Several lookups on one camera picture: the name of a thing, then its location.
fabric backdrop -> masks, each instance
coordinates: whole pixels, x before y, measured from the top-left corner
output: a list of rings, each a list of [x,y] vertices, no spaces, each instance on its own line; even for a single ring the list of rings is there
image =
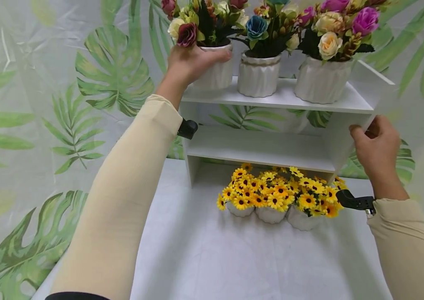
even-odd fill
[[[424,0],[395,2],[363,59],[397,84],[383,113],[424,209]],[[168,24],[159,0],[0,0],[0,299],[28,300],[63,255],[103,159],[167,69]],[[284,55],[281,75],[301,60]],[[204,123],[308,135],[331,114],[210,106]],[[235,109],[261,113],[247,128]],[[169,157],[184,158],[179,139]],[[365,178],[354,153],[342,175]]]

hand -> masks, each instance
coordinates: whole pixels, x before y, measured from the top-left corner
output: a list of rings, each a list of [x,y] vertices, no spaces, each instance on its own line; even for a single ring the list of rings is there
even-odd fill
[[[170,101],[178,109],[182,94],[192,82],[215,63],[224,63],[232,57],[228,50],[205,52],[197,45],[190,48],[175,45],[168,59],[167,73],[156,94]]]
[[[408,199],[396,173],[401,138],[391,122],[385,116],[376,116],[366,132],[358,125],[351,125],[349,130],[376,198]]]

beige arm sleeve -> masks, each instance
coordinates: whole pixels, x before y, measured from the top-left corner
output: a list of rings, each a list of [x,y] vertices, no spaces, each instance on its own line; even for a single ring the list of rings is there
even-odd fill
[[[182,118],[151,95],[97,173],[51,293],[130,298],[140,238]]]
[[[424,215],[412,200],[380,199],[367,221],[394,300],[424,300]]]

flower arrangement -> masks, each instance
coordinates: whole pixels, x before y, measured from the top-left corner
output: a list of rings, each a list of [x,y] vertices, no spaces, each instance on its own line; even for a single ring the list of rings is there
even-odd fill
[[[217,207],[225,209],[227,202],[244,210],[251,207],[272,208],[286,212],[290,205],[295,205],[308,217],[325,215],[335,218],[343,209],[336,193],[347,189],[345,182],[338,177],[332,186],[317,177],[314,180],[304,176],[296,167],[273,167],[254,176],[252,165],[244,163],[237,168],[229,183],[217,199]]]
[[[283,51],[289,53],[299,45],[298,8],[288,0],[264,0],[254,9],[254,14],[245,24],[247,56],[254,58],[276,57]]]
[[[348,61],[374,51],[371,34],[389,0],[325,0],[299,15],[304,34],[299,50],[322,61]]]
[[[229,35],[244,31],[246,6],[247,0],[191,0],[180,8],[177,0],[162,0],[162,10],[172,20],[168,32],[180,47],[227,45]]]

flower pot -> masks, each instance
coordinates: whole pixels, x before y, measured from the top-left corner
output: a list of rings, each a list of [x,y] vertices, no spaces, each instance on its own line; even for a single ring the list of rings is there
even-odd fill
[[[270,224],[279,223],[285,217],[285,212],[279,212],[277,209],[270,207],[258,207],[255,213],[260,220]]]
[[[328,104],[339,100],[352,71],[352,60],[336,62],[306,57],[299,67],[295,95],[312,103]]]
[[[252,214],[252,212],[254,211],[254,206],[250,208],[246,208],[244,210],[237,209],[234,206],[234,203],[230,201],[225,203],[225,207],[231,212],[232,215],[235,215],[236,217],[241,217],[241,218],[247,217],[248,215]]]
[[[280,55],[257,59],[242,54],[237,90],[246,96],[261,98],[275,93],[279,79]]]
[[[229,40],[227,45],[221,47],[200,47],[204,51],[219,51],[227,49],[232,51],[232,43]],[[218,90],[227,88],[232,82],[232,60],[228,62],[218,62],[208,69],[202,76],[193,82],[192,87],[199,90]]]
[[[292,227],[303,231],[312,230],[319,225],[323,219],[323,217],[307,217],[307,215],[304,212],[301,212],[297,206],[292,206],[287,212],[285,218],[287,218],[287,221],[292,225]]]

